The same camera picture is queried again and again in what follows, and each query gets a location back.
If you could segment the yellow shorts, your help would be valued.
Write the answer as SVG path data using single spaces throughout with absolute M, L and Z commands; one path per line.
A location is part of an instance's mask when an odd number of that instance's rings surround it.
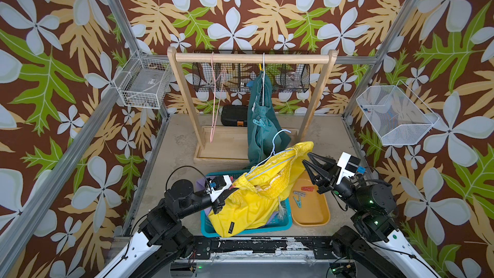
M 208 215 L 216 233 L 229 238 L 265 226 L 306 171 L 302 162 L 313 147 L 310 141 L 299 142 L 236 179 L 236 191 L 226 199 L 223 209 Z

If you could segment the pink wire hanger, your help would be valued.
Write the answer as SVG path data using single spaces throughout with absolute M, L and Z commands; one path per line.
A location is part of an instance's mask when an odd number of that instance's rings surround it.
M 217 127 L 217 120 L 219 115 L 219 107 L 220 103 L 217 102 L 216 93 L 217 93 L 217 82 L 220 81 L 220 92 L 223 91 L 225 86 L 225 78 L 226 78 L 226 68 L 222 63 L 219 63 L 219 72 L 216 69 L 216 63 L 214 61 L 215 53 L 211 53 L 210 57 L 210 66 L 212 69 L 212 77 L 213 77 L 213 109 L 212 109 L 212 123 L 211 123 L 211 131 L 210 131 L 210 143 L 212 144 L 214 141 L 214 135 Z

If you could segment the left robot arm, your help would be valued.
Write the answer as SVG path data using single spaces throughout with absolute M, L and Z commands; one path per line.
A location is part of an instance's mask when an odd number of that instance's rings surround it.
M 206 188 L 195 191 L 189 180 L 178 180 L 149 211 L 129 243 L 97 277 L 153 277 L 165 266 L 189 256 L 195 237 L 181 220 L 207 208 L 221 212 L 237 189 L 228 175 L 206 179 Z

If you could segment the purple shorts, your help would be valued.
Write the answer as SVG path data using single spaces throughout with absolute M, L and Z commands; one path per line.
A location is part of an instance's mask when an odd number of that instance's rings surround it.
M 217 189 L 218 185 L 216 183 L 214 176 L 206 176 L 201 178 L 196 182 L 197 193 L 202 197 L 215 202 L 217 199 Z

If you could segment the white clothespin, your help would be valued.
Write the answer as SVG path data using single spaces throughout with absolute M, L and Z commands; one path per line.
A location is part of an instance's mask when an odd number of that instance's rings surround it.
M 302 192 L 302 191 L 293 191 L 293 194 L 296 195 L 296 196 L 299 196 L 299 197 L 302 197 L 302 198 L 305 198 L 306 197 L 306 193 L 305 192 Z

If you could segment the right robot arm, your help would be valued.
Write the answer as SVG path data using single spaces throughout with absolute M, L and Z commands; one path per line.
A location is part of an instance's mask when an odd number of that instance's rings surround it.
M 338 160 L 309 153 L 302 163 L 319 194 L 333 195 L 353 212 L 353 226 L 332 237 L 336 256 L 363 265 L 376 277 L 438 277 L 392 217 L 397 204 L 391 184 L 365 179 L 360 159 L 348 153 Z

